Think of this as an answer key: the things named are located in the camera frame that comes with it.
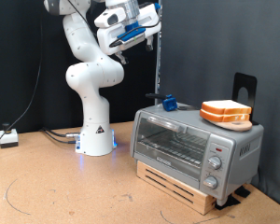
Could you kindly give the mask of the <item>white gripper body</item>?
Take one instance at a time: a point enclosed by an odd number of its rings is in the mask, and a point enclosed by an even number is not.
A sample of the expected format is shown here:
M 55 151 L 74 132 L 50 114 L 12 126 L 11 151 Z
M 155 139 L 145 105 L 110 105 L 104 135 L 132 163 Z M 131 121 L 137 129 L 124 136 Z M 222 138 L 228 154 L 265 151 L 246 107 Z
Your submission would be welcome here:
M 158 3 L 106 3 L 106 10 L 94 20 L 101 50 L 112 55 L 146 41 L 161 30 Z

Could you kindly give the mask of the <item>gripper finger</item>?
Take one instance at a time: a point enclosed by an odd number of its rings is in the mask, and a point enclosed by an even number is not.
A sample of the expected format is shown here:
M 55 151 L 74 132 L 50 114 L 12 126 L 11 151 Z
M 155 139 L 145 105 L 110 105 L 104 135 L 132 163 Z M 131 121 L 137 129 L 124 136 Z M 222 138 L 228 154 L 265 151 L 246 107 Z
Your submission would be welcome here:
M 128 59 L 122 55 L 121 51 L 116 52 L 115 55 L 119 58 L 119 60 L 122 64 L 127 64 L 128 63 Z
M 152 51 L 153 50 L 153 35 L 147 37 L 147 44 L 146 44 L 146 50 Z

